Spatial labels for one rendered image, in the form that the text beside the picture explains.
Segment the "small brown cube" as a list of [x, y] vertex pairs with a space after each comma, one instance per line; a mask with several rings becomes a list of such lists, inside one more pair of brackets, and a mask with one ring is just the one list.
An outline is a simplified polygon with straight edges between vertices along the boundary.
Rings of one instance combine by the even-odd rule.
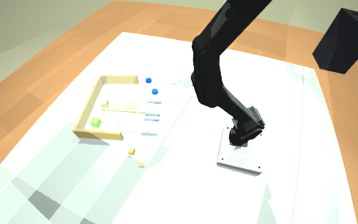
[[134, 148], [129, 148], [128, 155], [134, 156], [134, 153], [135, 153], [135, 149]]

